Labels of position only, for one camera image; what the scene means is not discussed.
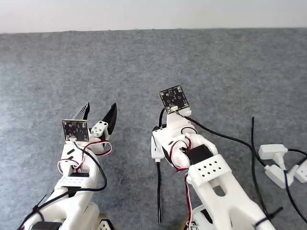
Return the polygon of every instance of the black cable tie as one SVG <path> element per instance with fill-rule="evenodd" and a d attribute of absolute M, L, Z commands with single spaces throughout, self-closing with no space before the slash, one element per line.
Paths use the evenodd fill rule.
<path fill-rule="evenodd" d="M 259 226 L 261 223 L 267 221 L 267 220 L 271 220 L 273 218 L 275 218 L 275 216 L 280 213 L 283 210 L 283 207 L 279 207 L 278 209 L 276 209 L 274 212 L 269 213 L 265 218 L 259 220 L 256 224 L 255 224 L 255 229 L 257 226 Z"/>
<path fill-rule="evenodd" d="M 37 213 L 37 214 L 41 217 L 41 219 L 42 219 L 43 222 L 45 222 L 45 218 L 44 218 L 43 214 L 39 211 L 38 205 L 43 201 L 43 199 L 44 199 L 46 196 L 47 196 L 47 194 L 45 194 L 45 195 L 43 196 L 43 198 L 41 198 L 41 200 L 40 200 L 36 205 L 34 205 L 34 207 L 32 208 L 33 214 L 34 214 L 34 213 Z"/>

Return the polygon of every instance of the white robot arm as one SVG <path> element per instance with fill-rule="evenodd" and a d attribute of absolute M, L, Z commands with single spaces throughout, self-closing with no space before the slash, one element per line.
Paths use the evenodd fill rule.
<path fill-rule="evenodd" d="M 111 230 L 112 224 L 98 221 L 99 208 L 91 202 L 95 191 L 106 187 L 106 176 L 97 156 L 107 155 L 112 146 L 108 141 L 113 132 L 117 107 L 113 104 L 107 115 L 92 128 L 87 127 L 89 103 L 73 120 L 63 120 L 66 144 L 58 162 L 62 177 L 53 193 L 40 206 L 35 206 L 18 229 L 23 230 Z M 99 171 L 104 185 L 97 188 Z"/>
<path fill-rule="evenodd" d="M 156 127 L 152 132 L 152 158 L 160 161 L 165 157 L 177 171 L 187 170 L 186 182 L 193 186 L 202 202 L 192 210 L 186 185 L 190 210 L 188 228 L 274 230 L 260 207 L 244 192 L 215 145 L 197 134 L 185 118 L 191 110 L 181 86 L 162 91 L 160 96 L 168 114 L 166 126 Z M 214 188 L 218 186 L 223 194 L 215 192 Z"/>

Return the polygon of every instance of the circuit board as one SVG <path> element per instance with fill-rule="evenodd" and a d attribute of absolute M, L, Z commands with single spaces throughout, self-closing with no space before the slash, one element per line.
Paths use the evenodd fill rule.
<path fill-rule="evenodd" d="M 159 92 L 167 114 L 189 107 L 181 85 Z"/>
<path fill-rule="evenodd" d="M 65 140 L 89 141 L 86 120 L 62 120 Z"/>

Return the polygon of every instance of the white wall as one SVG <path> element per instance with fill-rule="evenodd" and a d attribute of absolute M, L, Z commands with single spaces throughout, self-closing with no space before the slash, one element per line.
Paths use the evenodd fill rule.
<path fill-rule="evenodd" d="M 0 33 L 307 27 L 307 0 L 1 0 Z"/>

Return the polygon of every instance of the gray carpet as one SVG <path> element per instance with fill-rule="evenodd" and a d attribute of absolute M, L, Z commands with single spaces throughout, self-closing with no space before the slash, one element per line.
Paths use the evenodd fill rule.
<path fill-rule="evenodd" d="M 100 158 L 107 189 L 94 201 L 116 229 L 178 229 L 188 210 L 184 172 L 165 161 L 162 218 L 157 224 L 157 174 L 150 137 L 162 102 L 158 92 L 182 84 L 192 118 L 255 142 L 307 150 L 307 29 L 147 30 L 0 35 L 0 229 L 15 229 L 59 179 L 61 119 L 91 103 L 94 125 L 118 104 L 114 151 Z M 200 131 L 223 154 L 250 198 L 251 154 L 238 143 Z M 291 166 L 298 153 L 285 156 Z M 256 172 L 269 211 L 284 207 L 276 229 L 307 229 L 285 190 Z M 307 215 L 306 184 L 294 199 Z M 199 204 L 192 193 L 193 205 Z"/>

